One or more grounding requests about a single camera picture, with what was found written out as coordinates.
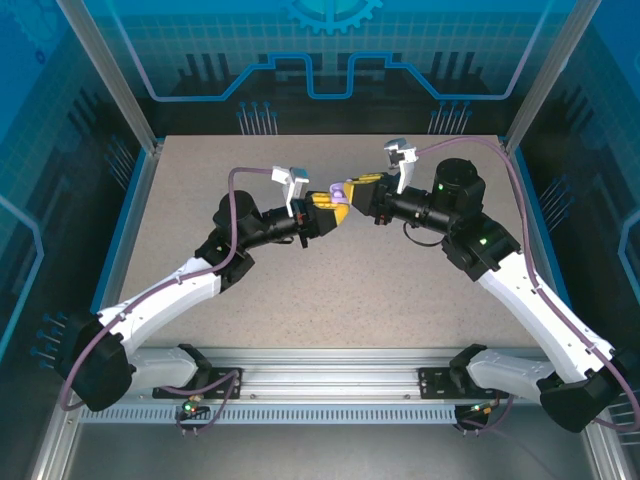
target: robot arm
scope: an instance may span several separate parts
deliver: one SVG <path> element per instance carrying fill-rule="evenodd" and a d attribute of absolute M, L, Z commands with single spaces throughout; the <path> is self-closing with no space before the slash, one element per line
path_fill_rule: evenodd
<path fill-rule="evenodd" d="M 394 143 L 397 148 L 389 148 Z M 402 139 L 385 149 L 392 165 L 415 158 L 415 147 Z M 407 186 L 402 169 L 395 176 L 364 175 L 342 189 L 353 207 L 378 225 L 397 218 L 413 228 L 442 233 L 448 260 L 500 300 L 550 360 L 532 362 L 473 345 L 450 365 L 452 380 L 461 388 L 474 384 L 540 403 L 556 423 L 572 432 L 581 431 L 620 394 L 609 370 L 541 299 L 540 290 L 623 375 L 638 364 L 638 356 L 630 350 L 614 351 L 541 278 L 537 278 L 540 286 L 532 288 L 520 245 L 482 213 L 485 183 L 471 162 L 456 158 L 441 162 L 431 192 Z"/>
<path fill-rule="evenodd" d="M 231 249 L 229 195 L 222 198 L 213 216 L 215 230 L 182 267 L 135 297 L 95 316 L 70 316 L 55 361 L 56 371 L 64 378 L 103 328 L 121 319 L 95 345 L 73 380 L 72 388 L 89 409 L 103 410 L 128 390 L 163 385 L 203 386 L 194 385 L 203 365 L 196 349 L 182 346 L 157 357 L 141 357 L 136 350 L 189 308 L 240 281 L 254 265 L 247 253 L 249 249 L 268 243 L 291 243 L 296 236 L 306 248 L 309 239 L 332 231 L 349 212 L 348 204 L 333 203 L 328 193 L 307 193 L 308 179 L 303 170 L 274 167 L 272 179 L 283 184 L 284 207 L 260 213 L 251 195 L 235 192 L 238 246 L 223 268 L 211 271 L 211 267 L 227 258 Z"/>

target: glass panel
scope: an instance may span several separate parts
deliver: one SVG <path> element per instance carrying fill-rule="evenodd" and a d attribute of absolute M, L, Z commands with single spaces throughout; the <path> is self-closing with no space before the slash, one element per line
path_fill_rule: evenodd
<path fill-rule="evenodd" d="M 0 465 L 10 480 L 29 476 L 59 388 L 55 322 L 91 304 L 140 147 L 52 0 L 0 3 L 0 105 Z"/>
<path fill-rule="evenodd" d="M 575 312 L 638 347 L 640 7 L 621 3 L 600 6 L 522 150 Z"/>
<path fill-rule="evenodd" d="M 158 135 L 502 134 L 573 4 L 87 2 Z"/>

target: table surface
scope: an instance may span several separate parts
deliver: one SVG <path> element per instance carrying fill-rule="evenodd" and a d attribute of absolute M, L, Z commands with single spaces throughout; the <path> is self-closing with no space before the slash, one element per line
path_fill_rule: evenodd
<path fill-rule="evenodd" d="M 236 166 L 305 168 L 310 188 L 387 167 L 391 136 L 167 137 L 140 225 L 121 298 L 156 283 L 193 255 L 213 229 L 211 217 Z M 419 148 L 448 137 L 406 135 Z M 497 143 L 496 137 L 487 137 Z M 502 161 L 484 146 L 444 148 L 418 160 L 411 185 L 430 189 L 437 164 L 472 160 L 487 184 L 484 211 L 521 241 L 520 218 Z M 282 206 L 279 185 L 240 174 L 262 211 Z M 223 295 L 203 302 L 156 332 L 148 346 L 198 347 L 495 347 L 536 346 L 511 313 L 454 268 L 440 248 L 422 248 L 401 222 L 382 227 L 352 209 L 342 225 L 303 250 L 268 245 Z M 423 241 L 438 236 L 413 231 Z"/>

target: aluminum frame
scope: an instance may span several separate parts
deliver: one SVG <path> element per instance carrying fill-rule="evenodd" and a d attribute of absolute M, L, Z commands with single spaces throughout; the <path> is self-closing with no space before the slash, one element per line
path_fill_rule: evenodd
<path fill-rule="evenodd" d="M 576 1 L 560 34 L 553 43 L 549 55 L 533 81 L 531 89 L 527 92 L 527 96 L 509 127 L 506 135 L 506 149 L 509 154 L 515 152 L 520 142 L 522 142 L 542 104 L 547 99 L 549 92 L 551 92 L 553 85 L 567 65 L 569 57 L 578 45 L 584 31 L 589 26 L 601 1 Z"/>
<path fill-rule="evenodd" d="M 98 75 L 146 152 L 153 154 L 156 136 L 82 0 L 56 0 Z"/>
<path fill-rule="evenodd" d="M 599 416 L 613 423 L 608 410 Z M 632 480 L 636 478 L 629 467 L 620 438 L 614 430 L 597 423 L 587 426 L 584 432 L 585 446 L 591 453 L 592 468 L 602 480 Z"/>

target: purple cable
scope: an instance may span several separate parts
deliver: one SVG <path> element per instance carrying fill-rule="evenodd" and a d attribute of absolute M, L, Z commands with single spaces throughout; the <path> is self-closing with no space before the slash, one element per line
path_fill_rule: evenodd
<path fill-rule="evenodd" d="M 535 453 L 533 453 L 531 451 L 531 449 L 529 447 L 527 447 L 524 443 L 522 443 L 520 440 L 518 440 L 516 437 L 513 437 L 511 435 L 508 435 L 504 432 L 501 432 L 500 430 L 490 430 L 490 428 L 482 428 L 483 425 L 481 423 L 478 422 L 474 422 L 473 420 L 462 420 L 462 423 L 466 423 L 467 425 L 471 425 L 474 427 L 479 427 L 478 428 L 478 432 L 482 433 L 482 432 L 491 432 L 491 433 L 495 433 L 496 435 L 516 444 L 518 447 L 520 447 L 523 451 L 525 451 L 526 453 L 529 454 L 529 456 L 531 458 L 533 458 L 535 460 L 535 462 L 540 465 L 545 472 L 547 472 L 549 474 L 549 476 L 551 478 L 555 478 L 556 480 L 560 480 L 560 477 L 558 477 L 555 473 L 553 473 L 553 471 L 542 461 L 542 459 L 540 457 L 538 457 Z"/>
<path fill-rule="evenodd" d="M 491 425 L 484 426 L 482 428 L 483 432 L 491 432 L 492 430 L 495 430 L 496 428 L 498 428 L 502 424 L 502 422 L 505 421 L 505 419 L 509 415 L 509 412 L 511 412 L 511 409 L 513 408 L 513 401 L 515 400 L 515 398 L 516 397 L 514 395 L 509 395 L 509 400 L 507 400 L 507 406 L 502 412 L 502 414 L 498 417 L 498 420 L 493 422 Z"/>
<path fill-rule="evenodd" d="M 622 387 L 622 390 L 624 391 L 624 393 L 629 398 L 629 402 L 631 403 L 631 407 L 633 409 L 633 414 L 634 414 L 633 425 L 625 427 L 621 425 L 616 425 L 614 423 L 605 422 L 604 420 L 601 420 L 599 418 L 596 418 L 594 422 L 602 425 L 603 427 L 612 428 L 613 430 L 616 430 L 618 432 L 631 432 L 634 430 L 638 430 L 638 428 L 640 428 L 640 404 L 638 404 L 638 399 L 633 394 L 633 390 L 631 389 L 631 386 L 629 385 L 629 383 L 624 379 L 624 377 L 618 371 L 615 365 L 613 365 L 609 361 L 609 359 L 605 357 L 605 355 L 596 348 L 595 344 L 591 340 L 589 340 L 589 338 L 586 335 L 584 335 L 578 327 L 576 327 L 571 323 L 571 321 L 567 318 L 567 316 L 564 313 L 562 313 L 562 311 L 556 306 L 555 303 L 553 303 L 553 301 L 544 292 L 544 290 L 539 288 L 540 283 L 536 278 L 535 264 L 533 261 L 533 254 L 531 252 L 531 245 L 529 243 L 529 224 L 527 222 L 527 210 L 525 208 L 525 203 L 524 203 L 524 194 L 522 193 L 522 186 L 520 185 L 520 181 L 518 180 L 518 175 L 516 174 L 515 168 L 513 167 L 513 164 L 511 163 L 511 161 L 509 160 L 509 157 L 507 157 L 507 155 L 503 152 L 503 150 L 500 147 L 498 147 L 491 141 L 482 137 L 470 137 L 470 136 L 457 137 L 451 140 L 445 140 L 444 142 L 437 143 L 436 145 L 432 145 L 430 147 L 423 148 L 422 150 L 418 150 L 416 152 L 416 155 L 435 152 L 436 150 L 440 150 L 441 148 L 448 147 L 451 145 L 456 145 L 458 143 L 464 143 L 464 142 L 475 142 L 475 143 L 484 145 L 490 148 L 491 150 L 493 150 L 495 153 L 497 153 L 498 156 L 500 156 L 500 158 L 504 162 L 505 167 L 507 168 L 507 173 L 509 174 L 509 178 L 511 179 L 511 183 L 515 190 L 516 204 L 520 212 L 520 218 L 522 219 L 522 236 L 524 240 L 523 242 L 524 243 L 524 259 L 525 259 L 525 264 L 527 266 L 527 273 L 529 274 L 529 279 L 531 280 L 531 284 L 533 285 L 533 288 L 538 292 L 542 301 L 547 304 L 547 306 L 562 321 L 562 323 L 564 323 L 567 326 L 567 328 L 571 330 L 571 332 L 576 337 L 578 337 L 578 339 L 587 347 L 587 349 L 593 352 L 593 354 L 598 358 L 598 360 L 600 360 L 602 364 L 605 367 L 607 367 L 607 369 L 611 372 L 611 374 L 614 376 L 616 381 Z"/>
<path fill-rule="evenodd" d="M 231 211 L 231 246 L 229 248 L 229 254 L 227 255 L 227 258 L 225 258 L 222 262 L 220 262 L 218 265 L 214 267 L 205 268 L 204 270 L 199 270 L 197 272 L 193 272 L 193 273 L 189 273 L 187 275 L 181 276 L 180 282 L 184 280 L 189 280 L 191 278 L 200 277 L 202 275 L 207 275 L 209 273 L 217 272 L 218 270 L 226 267 L 231 261 L 231 259 L 233 258 L 233 256 L 235 255 L 236 249 L 238 248 L 238 226 L 236 225 L 236 220 L 237 220 L 236 196 L 233 188 L 233 177 L 235 176 L 235 174 L 236 173 L 260 173 L 264 175 L 271 175 L 271 172 L 272 170 L 270 168 L 250 168 L 250 167 L 236 167 L 229 172 L 229 209 Z M 73 367 L 71 367 L 71 370 L 69 371 L 69 375 L 67 375 L 67 379 L 65 380 L 64 385 L 62 386 L 62 391 L 60 392 L 60 402 L 59 402 L 60 408 L 62 408 L 62 410 L 68 412 L 71 410 L 75 410 L 76 408 L 80 408 L 82 405 L 84 405 L 84 402 L 79 402 L 74 405 L 69 405 L 69 397 L 71 396 L 71 385 L 73 385 L 73 381 L 75 380 L 76 375 L 78 374 L 78 370 L 80 370 L 80 367 L 82 366 L 83 362 L 86 360 L 89 354 L 93 351 L 93 349 L 98 344 L 98 342 L 100 342 L 100 340 L 102 340 L 105 337 L 105 335 L 109 333 L 109 331 L 118 324 L 118 322 L 120 322 L 121 320 L 124 321 L 126 318 L 126 315 L 131 313 L 131 311 L 135 307 L 140 305 L 147 298 L 177 283 L 178 283 L 178 279 L 172 278 L 146 291 L 145 293 L 140 295 L 138 298 L 136 298 L 134 301 L 132 301 L 129 305 L 127 305 L 122 310 L 122 312 L 120 312 L 120 314 L 118 314 L 113 320 L 111 320 L 111 322 L 105 325 L 105 327 L 102 330 L 100 330 L 100 332 L 95 337 L 93 337 L 93 339 L 87 344 L 87 346 L 84 347 L 84 350 L 82 350 L 80 355 L 78 355 L 78 358 L 74 362 Z"/>
<path fill-rule="evenodd" d="M 232 370 L 231 372 L 227 373 L 224 377 L 216 380 L 213 383 L 210 383 L 209 385 L 207 385 L 206 387 L 202 387 L 202 388 L 198 388 L 196 390 L 181 390 L 179 388 L 174 388 L 174 387 L 160 387 L 163 390 L 169 392 L 169 393 L 176 393 L 178 395 L 199 395 L 201 393 L 205 393 L 208 392 L 209 390 L 213 390 L 214 388 L 216 388 L 218 385 L 223 384 L 224 382 L 226 382 L 227 380 L 229 380 L 229 378 L 231 378 L 231 385 L 229 385 L 229 388 L 227 389 L 227 392 L 224 395 L 224 399 L 222 400 L 222 403 L 220 404 L 220 408 L 218 408 L 218 411 L 216 412 L 216 414 L 213 416 L 213 418 L 211 420 L 209 420 L 209 422 L 205 425 L 203 425 L 202 427 L 198 428 L 197 430 L 194 430 L 195 432 L 203 432 L 205 430 L 208 430 L 209 428 L 213 427 L 213 424 L 216 423 L 218 421 L 218 419 L 220 418 L 220 415 L 222 415 L 222 411 L 224 410 L 224 407 L 227 405 L 227 402 L 229 401 L 229 398 L 231 397 L 231 392 L 233 391 L 233 387 L 235 387 L 235 381 L 236 378 L 238 378 L 238 371 L 237 370 Z M 180 429 L 182 429 L 182 431 L 186 431 L 186 428 L 184 428 L 184 425 L 182 423 L 180 423 L 180 420 L 176 418 L 176 426 Z"/>

